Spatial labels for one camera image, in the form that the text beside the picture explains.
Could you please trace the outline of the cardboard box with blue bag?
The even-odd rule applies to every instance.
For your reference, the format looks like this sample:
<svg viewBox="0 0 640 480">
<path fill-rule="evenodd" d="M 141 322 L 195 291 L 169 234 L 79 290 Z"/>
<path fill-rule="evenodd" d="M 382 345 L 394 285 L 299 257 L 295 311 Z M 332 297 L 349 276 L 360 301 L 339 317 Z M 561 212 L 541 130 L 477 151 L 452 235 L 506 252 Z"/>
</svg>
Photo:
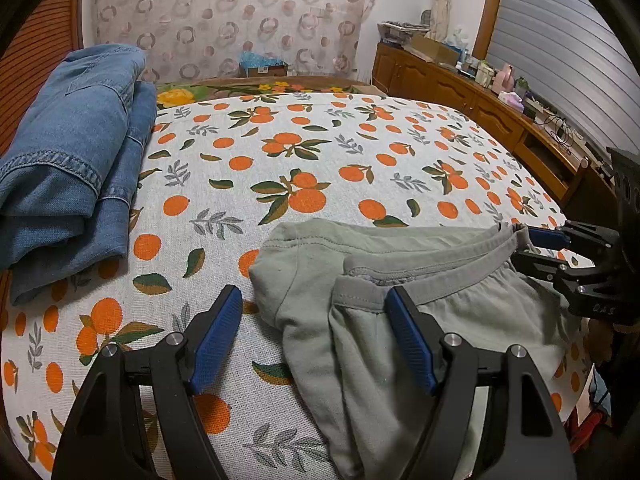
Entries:
<svg viewBox="0 0 640 480">
<path fill-rule="evenodd" d="M 240 56 L 239 71 L 242 77 L 286 77 L 288 64 L 273 55 L 243 51 Z"/>
</svg>

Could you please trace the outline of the wooden sideboard cabinet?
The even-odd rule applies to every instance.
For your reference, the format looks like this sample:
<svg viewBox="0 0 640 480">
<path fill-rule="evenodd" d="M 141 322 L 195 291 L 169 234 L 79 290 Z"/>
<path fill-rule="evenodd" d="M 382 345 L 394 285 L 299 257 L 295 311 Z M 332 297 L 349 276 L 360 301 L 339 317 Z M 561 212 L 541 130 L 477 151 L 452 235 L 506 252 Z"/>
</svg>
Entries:
<svg viewBox="0 0 640 480">
<path fill-rule="evenodd" d="M 449 106 L 472 119 L 529 170 L 568 218 L 615 223 L 614 190 L 593 166 L 571 160 L 541 126 L 476 82 L 382 42 L 372 81 L 390 96 Z"/>
</svg>

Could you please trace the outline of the wooden louvered wardrobe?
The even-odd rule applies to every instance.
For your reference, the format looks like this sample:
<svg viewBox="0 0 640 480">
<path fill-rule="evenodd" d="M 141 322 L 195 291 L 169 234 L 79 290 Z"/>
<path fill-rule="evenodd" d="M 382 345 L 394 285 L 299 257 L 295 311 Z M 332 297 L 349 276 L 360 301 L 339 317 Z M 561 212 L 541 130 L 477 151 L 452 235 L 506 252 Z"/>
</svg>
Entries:
<svg viewBox="0 0 640 480">
<path fill-rule="evenodd" d="M 81 0 L 1 0 L 2 152 L 52 70 L 81 46 Z"/>
</svg>

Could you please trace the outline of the white jar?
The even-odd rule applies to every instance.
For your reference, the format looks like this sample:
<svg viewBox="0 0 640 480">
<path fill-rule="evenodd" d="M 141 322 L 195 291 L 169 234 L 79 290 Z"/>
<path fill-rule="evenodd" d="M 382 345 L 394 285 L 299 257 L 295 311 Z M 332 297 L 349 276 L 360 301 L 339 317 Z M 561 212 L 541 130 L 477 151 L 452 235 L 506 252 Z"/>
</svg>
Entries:
<svg viewBox="0 0 640 480">
<path fill-rule="evenodd" d="M 479 62 L 477 65 L 475 81 L 483 88 L 490 88 L 495 78 L 495 70 L 486 62 Z"/>
</svg>

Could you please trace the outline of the floral pink blanket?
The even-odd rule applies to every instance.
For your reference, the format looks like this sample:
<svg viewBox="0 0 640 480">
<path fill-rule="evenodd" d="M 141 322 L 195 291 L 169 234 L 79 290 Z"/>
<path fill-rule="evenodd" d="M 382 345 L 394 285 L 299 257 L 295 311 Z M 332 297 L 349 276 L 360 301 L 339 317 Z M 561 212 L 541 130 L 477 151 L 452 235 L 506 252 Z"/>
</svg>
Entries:
<svg viewBox="0 0 640 480">
<path fill-rule="evenodd" d="M 160 110 L 229 96 L 305 92 L 346 92 L 384 96 L 374 84 L 334 76 L 210 78 L 194 82 L 172 82 L 156 86 L 156 105 Z"/>
</svg>

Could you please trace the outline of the stack of newspapers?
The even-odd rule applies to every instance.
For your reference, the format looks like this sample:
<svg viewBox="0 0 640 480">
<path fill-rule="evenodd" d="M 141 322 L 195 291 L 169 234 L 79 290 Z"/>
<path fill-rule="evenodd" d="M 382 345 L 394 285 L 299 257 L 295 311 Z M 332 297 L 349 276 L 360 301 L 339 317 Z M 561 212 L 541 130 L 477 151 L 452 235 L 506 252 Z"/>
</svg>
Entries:
<svg viewBox="0 0 640 480">
<path fill-rule="evenodd" d="M 378 33 L 384 44 L 402 47 L 408 44 L 414 36 L 425 36 L 430 31 L 430 26 L 424 24 L 412 24 L 406 22 L 385 21 L 378 23 Z"/>
</svg>

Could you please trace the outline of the cardboard box on sideboard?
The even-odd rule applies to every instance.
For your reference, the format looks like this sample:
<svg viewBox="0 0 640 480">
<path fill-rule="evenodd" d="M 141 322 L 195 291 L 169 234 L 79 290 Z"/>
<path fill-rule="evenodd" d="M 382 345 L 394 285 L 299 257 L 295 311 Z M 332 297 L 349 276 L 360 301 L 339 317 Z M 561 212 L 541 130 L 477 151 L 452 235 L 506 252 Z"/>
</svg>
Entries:
<svg viewBox="0 0 640 480">
<path fill-rule="evenodd" d="M 426 62 L 455 66 L 459 59 L 457 50 L 425 36 L 413 36 L 406 48 Z"/>
</svg>

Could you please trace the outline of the grey window blind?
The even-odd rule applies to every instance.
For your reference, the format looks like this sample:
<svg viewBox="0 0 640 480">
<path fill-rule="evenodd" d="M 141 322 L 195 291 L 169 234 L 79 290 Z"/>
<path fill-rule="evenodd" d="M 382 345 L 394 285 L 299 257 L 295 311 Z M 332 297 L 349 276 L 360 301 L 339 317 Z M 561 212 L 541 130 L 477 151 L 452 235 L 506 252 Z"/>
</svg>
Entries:
<svg viewBox="0 0 640 480">
<path fill-rule="evenodd" d="M 638 72 L 588 0 L 500 0 L 487 61 L 601 148 L 639 151 Z"/>
</svg>

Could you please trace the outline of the orange print white sheet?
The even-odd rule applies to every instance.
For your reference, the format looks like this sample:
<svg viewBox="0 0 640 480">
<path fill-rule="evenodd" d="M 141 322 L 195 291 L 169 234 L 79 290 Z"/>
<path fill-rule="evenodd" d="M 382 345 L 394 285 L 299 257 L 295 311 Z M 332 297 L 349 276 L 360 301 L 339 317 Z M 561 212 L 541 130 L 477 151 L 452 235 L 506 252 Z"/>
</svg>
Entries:
<svg viewBox="0 0 640 480">
<path fill-rule="evenodd" d="M 158 104 L 128 256 L 2 315 L 6 418 L 42 478 L 96 352 L 152 346 L 232 284 L 244 299 L 240 330 L 196 401 L 224 468 L 235 479 L 332 479 L 280 334 L 255 304 L 248 270 L 270 232 L 315 218 L 380 234 L 565 221 L 493 133 L 446 106 L 337 91 L 195 102 L 171 90 Z"/>
</svg>

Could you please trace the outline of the folded blue jeans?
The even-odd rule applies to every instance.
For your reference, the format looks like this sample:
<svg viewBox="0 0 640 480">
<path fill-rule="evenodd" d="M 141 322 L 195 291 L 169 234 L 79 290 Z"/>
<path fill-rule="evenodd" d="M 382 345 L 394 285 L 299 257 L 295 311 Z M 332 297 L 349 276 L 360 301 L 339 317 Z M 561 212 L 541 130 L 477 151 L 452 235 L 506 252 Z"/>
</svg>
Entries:
<svg viewBox="0 0 640 480">
<path fill-rule="evenodd" d="M 129 214 L 156 118 L 143 51 L 76 50 L 55 67 L 1 159 L 1 266 L 12 304 L 128 254 Z"/>
</svg>

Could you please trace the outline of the pink pouch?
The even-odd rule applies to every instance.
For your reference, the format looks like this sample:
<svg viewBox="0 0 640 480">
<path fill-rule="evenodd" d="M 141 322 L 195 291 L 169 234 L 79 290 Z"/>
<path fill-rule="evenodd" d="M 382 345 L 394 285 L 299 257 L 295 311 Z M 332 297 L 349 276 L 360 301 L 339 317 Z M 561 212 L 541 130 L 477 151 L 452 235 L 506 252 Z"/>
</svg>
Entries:
<svg viewBox="0 0 640 480">
<path fill-rule="evenodd" d="M 519 113 L 524 112 L 523 99 L 516 92 L 501 91 L 498 94 L 498 100 L 506 104 L 508 107 L 517 110 Z"/>
</svg>

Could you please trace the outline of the grey green shorts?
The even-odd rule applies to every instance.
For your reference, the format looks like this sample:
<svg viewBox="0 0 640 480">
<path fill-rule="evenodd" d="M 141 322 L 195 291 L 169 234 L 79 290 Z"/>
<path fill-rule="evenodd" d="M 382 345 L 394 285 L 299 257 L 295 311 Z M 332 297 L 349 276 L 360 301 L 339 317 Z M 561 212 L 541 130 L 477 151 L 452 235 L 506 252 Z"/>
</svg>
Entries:
<svg viewBox="0 0 640 480">
<path fill-rule="evenodd" d="M 281 223 L 250 266 L 262 319 L 345 479 L 398 479 L 432 419 L 451 473 L 472 468 L 486 393 L 477 367 L 522 347 L 550 382 L 582 324 L 549 283 L 514 268 L 519 224 L 377 229 Z"/>
</svg>

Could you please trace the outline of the circle pattern sheer curtain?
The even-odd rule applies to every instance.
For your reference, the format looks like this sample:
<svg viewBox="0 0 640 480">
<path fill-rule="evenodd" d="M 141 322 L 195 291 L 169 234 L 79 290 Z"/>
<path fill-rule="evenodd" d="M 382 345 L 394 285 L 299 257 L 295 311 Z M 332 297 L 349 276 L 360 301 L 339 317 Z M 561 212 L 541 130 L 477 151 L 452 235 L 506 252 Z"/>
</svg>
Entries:
<svg viewBox="0 0 640 480">
<path fill-rule="evenodd" d="M 87 0 L 91 38 L 131 44 L 154 84 L 234 77 L 244 53 L 294 75 L 355 73 L 360 30 L 376 0 Z"/>
</svg>

